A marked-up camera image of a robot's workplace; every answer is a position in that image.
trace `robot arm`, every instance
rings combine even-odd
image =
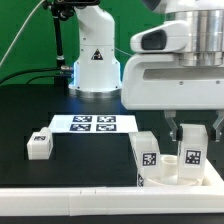
[[[223,0],[142,0],[142,2],[151,11],[162,14],[224,8]]]

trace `warning label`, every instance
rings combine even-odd
[[[92,56],[92,60],[103,60],[103,57],[99,51],[99,49],[96,50],[94,55]]]

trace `green wall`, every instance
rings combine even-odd
[[[0,8],[0,59],[5,54],[25,19],[39,0],[7,0]],[[101,0],[100,7],[108,11],[116,21],[116,47],[133,54],[129,47],[134,34],[163,22],[163,16],[151,13],[140,0]],[[63,45],[66,62],[72,65],[78,58],[79,41],[77,19],[62,22]],[[32,69],[55,67],[55,39],[53,20],[50,11],[42,7],[32,17],[17,41],[7,60],[0,68],[0,77],[11,73]],[[122,68],[128,56],[116,52]],[[24,75],[7,81],[25,83],[30,77],[40,74]],[[51,79],[33,83],[52,83]]]

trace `black table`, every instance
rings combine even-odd
[[[127,134],[55,134],[48,161],[29,161],[26,144],[54,115],[135,115],[140,131],[152,131],[162,153],[177,143],[161,111],[127,111],[120,99],[88,100],[53,85],[0,87],[0,188],[136,186],[136,165]],[[177,123],[211,126],[214,111],[182,111]],[[208,158],[223,177],[223,140],[209,143]],[[1,217],[0,223],[223,223],[223,214],[89,217]]]

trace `white paper with markers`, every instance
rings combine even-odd
[[[49,129],[52,133],[138,132],[135,116],[122,115],[55,115]]]

